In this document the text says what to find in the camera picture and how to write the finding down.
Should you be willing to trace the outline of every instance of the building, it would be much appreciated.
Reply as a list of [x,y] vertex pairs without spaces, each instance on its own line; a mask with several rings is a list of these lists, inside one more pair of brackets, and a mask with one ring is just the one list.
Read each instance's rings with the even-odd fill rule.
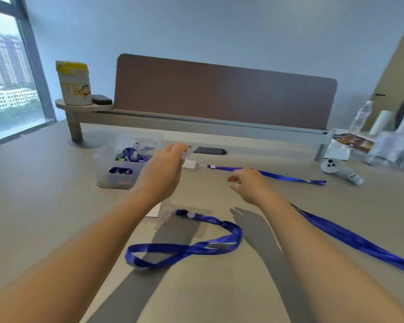
[[0,111],[6,108],[25,106],[33,99],[39,99],[35,90],[29,88],[4,89],[0,86]]
[[0,85],[27,85],[33,81],[22,41],[17,36],[0,35]]

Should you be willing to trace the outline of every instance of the sky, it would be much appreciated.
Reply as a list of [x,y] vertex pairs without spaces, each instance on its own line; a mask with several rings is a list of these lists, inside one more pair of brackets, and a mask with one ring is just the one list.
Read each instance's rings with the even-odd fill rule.
[[0,13],[0,33],[19,35],[19,30],[18,26],[16,25],[15,18]]

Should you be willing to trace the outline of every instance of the desk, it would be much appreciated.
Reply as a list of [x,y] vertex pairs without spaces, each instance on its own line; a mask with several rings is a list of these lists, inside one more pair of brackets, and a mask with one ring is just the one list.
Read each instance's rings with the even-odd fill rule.
[[[100,218],[126,192],[96,186],[92,155],[114,132],[132,129],[81,126],[85,137],[81,146],[70,140],[66,122],[0,145],[0,289]],[[350,160],[365,179],[363,186],[355,187],[320,171],[319,164],[312,161],[316,146],[259,140],[252,144],[259,149],[251,150],[240,146],[246,143],[240,138],[161,133],[169,140],[220,144],[228,149],[226,156],[193,155],[203,163],[247,163],[292,177],[328,180],[326,187],[274,179],[269,183],[302,209],[404,257],[404,172]],[[219,170],[183,169],[170,201],[209,209],[219,219],[231,221],[230,208],[240,207],[244,215],[235,213],[235,218],[248,240],[235,252],[191,256],[149,277],[132,272],[120,256],[83,322],[304,322],[299,313],[305,312],[305,301],[272,235],[266,233],[266,222],[256,215],[260,213],[257,208],[228,188],[227,176]],[[128,244],[150,242],[161,231],[156,230],[157,220],[145,218]],[[213,225],[201,230],[203,234],[193,242],[224,234]],[[272,249],[266,250],[267,243]],[[404,305],[403,271],[335,243]],[[142,299],[146,304],[130,307],[130,299]]]

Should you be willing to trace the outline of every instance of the hand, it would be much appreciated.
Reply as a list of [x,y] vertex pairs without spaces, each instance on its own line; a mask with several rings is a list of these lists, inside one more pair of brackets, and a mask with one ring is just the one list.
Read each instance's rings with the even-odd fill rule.
[[170,197],[181,177],[184,163],[181,157],[187,150],[186,144],[179,143],[157,151],[142,169],[132,190],[143,190],[156,204]]
[[255,169],[238,169],[227,178],[230,188],[236,191],[247,203],[260,207],[261,202],[272,198],[282,198],[266,183],[262,174]]

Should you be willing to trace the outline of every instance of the brown desk divider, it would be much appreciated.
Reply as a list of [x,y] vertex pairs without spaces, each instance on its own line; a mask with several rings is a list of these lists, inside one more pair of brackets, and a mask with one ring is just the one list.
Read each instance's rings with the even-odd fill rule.
[[324,130],[336,88],[332,78],[121,54],[114,108]]

